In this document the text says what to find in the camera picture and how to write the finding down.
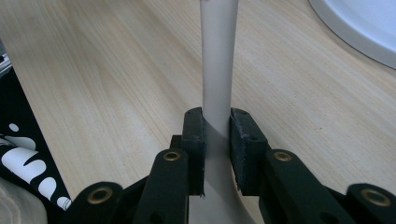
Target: white cylinder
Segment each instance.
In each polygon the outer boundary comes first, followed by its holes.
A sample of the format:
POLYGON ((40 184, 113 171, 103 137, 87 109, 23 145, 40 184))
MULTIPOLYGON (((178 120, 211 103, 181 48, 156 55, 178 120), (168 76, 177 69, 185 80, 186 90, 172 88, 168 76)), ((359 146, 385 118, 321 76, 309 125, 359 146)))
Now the white cylinder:
POLYGON ((191 223, 254 223, 237 194, 229 156, 237 9, 238 0, 201 0, 205 197, 190 198, 191 223))

